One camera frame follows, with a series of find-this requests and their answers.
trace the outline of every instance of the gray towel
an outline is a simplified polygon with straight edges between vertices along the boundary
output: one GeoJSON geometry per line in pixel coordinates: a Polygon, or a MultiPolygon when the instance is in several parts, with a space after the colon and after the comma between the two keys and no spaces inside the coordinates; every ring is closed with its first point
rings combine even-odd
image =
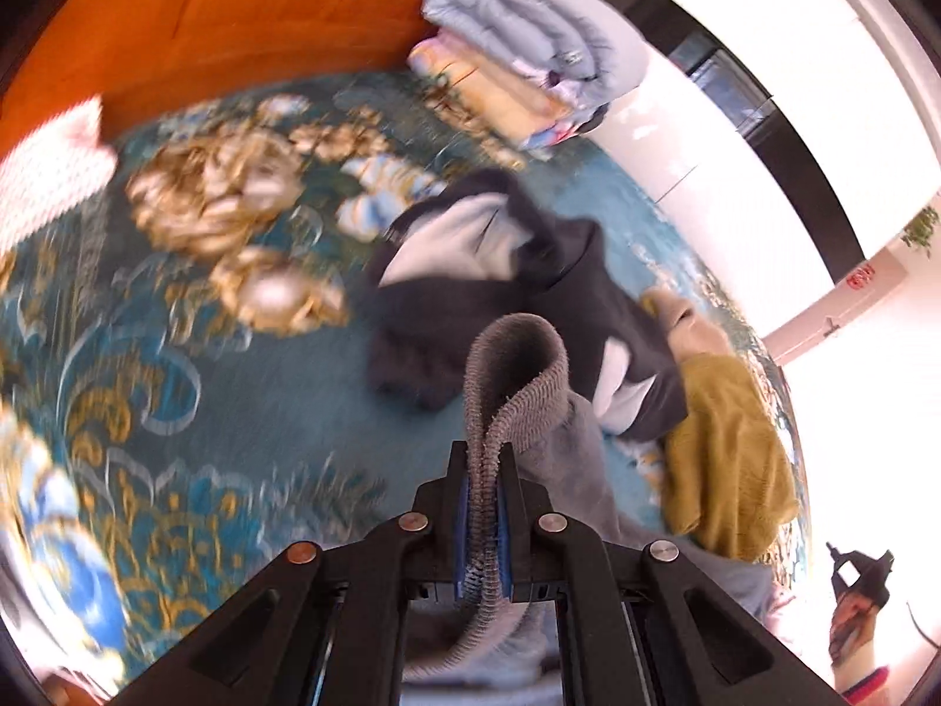
{"type": "MultiPolygon", "coordinates": [[[[500,447],[512,443],[519,474],[544,485],[556,510],[590,525],[605,541],[641,549],[664,536],[618,512],[605,477],[598,421],[590,403],[568,389],[566,351],[547,321],[515,313],[483,331],[470,349],[464,400],[470,483],[467,601],[443,615],[416,608],[409,620],[409,646],[421,653],[406,664],[403,702],[428,702],[422,698],[429,691],[417,687],[419,682],[434,687],[441,696],[436,702],[451,703],[442,684],[458,686],[455,698],[466,687],[505,694],[522,688],[533,696],[525,702],[557,702],[560,693],[539,686],[542,660],[558,654],[547,603],[511,604],[500,590],[494,528],[500,447]],[[553,695],[535,698],[536,692],[553,695]]],[[[761,619],[772,592],[770,568],[688,543],[679,548],[761,619]]]]}

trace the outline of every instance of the black gripper frame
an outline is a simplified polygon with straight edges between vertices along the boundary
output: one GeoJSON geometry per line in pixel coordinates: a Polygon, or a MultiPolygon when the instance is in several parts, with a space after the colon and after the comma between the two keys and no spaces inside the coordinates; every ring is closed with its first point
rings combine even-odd
{"type": "MultiPolygon", "coordinates": [[[[347,546],[292,545],[113,706],[398,703],[409,601],[459,593],[466,449],[453,443],[446,476],[416,492],[427,526],[393,518],[347,546]]],[[[566,705],[844,704],[683,554],[662,562],[573,518],[543,531],[549,495],[516,475],[509,446],[499,494],[505,593],[555,603],[566,705]]]]}

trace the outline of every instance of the black object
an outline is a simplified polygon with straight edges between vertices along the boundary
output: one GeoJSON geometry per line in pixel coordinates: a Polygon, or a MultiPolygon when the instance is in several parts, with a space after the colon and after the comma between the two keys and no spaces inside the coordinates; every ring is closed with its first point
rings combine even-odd
{"type": "Polygon", "coordinates": [[[601,226],[539,209],[511,172],[477,170],[409,207],[376,245],[365,276],[363,307],[377,324],[367,369],[375,389],[422,408],[444,407],[460,394],[474,339],[500,317],[525,312],[558,331],[568,352],[569,386],[588,401],[609,339],[630,353],[627,382],[656,377],[622,438],[653,441],[686,419],[683,381],[666,335],[608,274],[601,226]],[[381,283],[412,225],[481,194],[505,195],[506,214],[530,235],[513,252],[514,278],[422,275],[381,283]]]}
{"type": "Polygon", "coordinates": [[[2,620],[0,620],[0,703],[11,706],[48,706],[50,703],[2,620]]]}
{"type": "Polygon", "coordinates": [[[577,133],[585,135],[593,131],[593,129],[597,129],[601,125],[601,122],[604,121],[604,117],[608,115],[608,110],[610,110],[610,103],[604,103],[597,107],[594,114],[591,115],[591,119],[579,126],[577,133]]]}
{"type": "MultiPolygon", "coordinates": [[[[396,704],[408,601],[453,601],[463,575],[466,452],[456,442],[446,477],[420,486],[414,512],[365,540],[290,546],[112,706],[396,704]]],[[[626,549],[558,516],[562,530],[541,528],[549,495],[519,479],[508,445],[500,499],[505,593],[555,603],[569,706],[843,703],[669,542],[626,549]]]]}
{"type": "Polygon", "coordinates": [[[886,553],[876,560],[861,551],[841,552],[829,541],[826,546],[833,558],[833,575],[830,577],[830,584],[833,586],[836,601],[839,602],[847,592],[856,592],[872,600],[877,607],[886,607],[889,598],[886,579],[892,572],[892,564],[895,562],[892,552],[886,550],[886,553]],[[847,584],[839,574],[839,570],[847,563],[852,565],[859,574],[859,578],[852,585],[847,584]]]}

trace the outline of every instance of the beige cloth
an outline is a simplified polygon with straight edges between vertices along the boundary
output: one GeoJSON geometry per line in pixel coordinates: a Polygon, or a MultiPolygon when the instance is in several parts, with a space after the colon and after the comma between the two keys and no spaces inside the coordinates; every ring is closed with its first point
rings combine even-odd
{"type": "Polygon", "coordinates": [[[733,355],[722,327],[679,294],[662,287],[648,289],[641,296],[641,305],[660,322],[676,363],[694,355],[733,355]]]}
{"type": "Polygon", "coordinates": [[[420,76],[445,77],[461,105],[512,145],[552,129],[571,107],[497,65],[453,34],[420,42],[408,59],[420,76]]]}
{"type": "Polygon", "coordinates": [[[0,254],[110,181],[118,156],[99,142],[101,116],[101,98],[90,98],[34,129],[0,161],[0,254]]]}

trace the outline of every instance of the light blue blanket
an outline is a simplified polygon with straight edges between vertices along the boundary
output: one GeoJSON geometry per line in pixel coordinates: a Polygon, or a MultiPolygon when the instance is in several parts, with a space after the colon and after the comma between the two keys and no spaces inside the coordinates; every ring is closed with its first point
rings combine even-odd
{"type": "Polygon", "coordinates": [[[425,0],[422,15],[508,68],[552,72],[579,109],[620,98],[648,66],[643,37],[601,0],[425,0]]]}

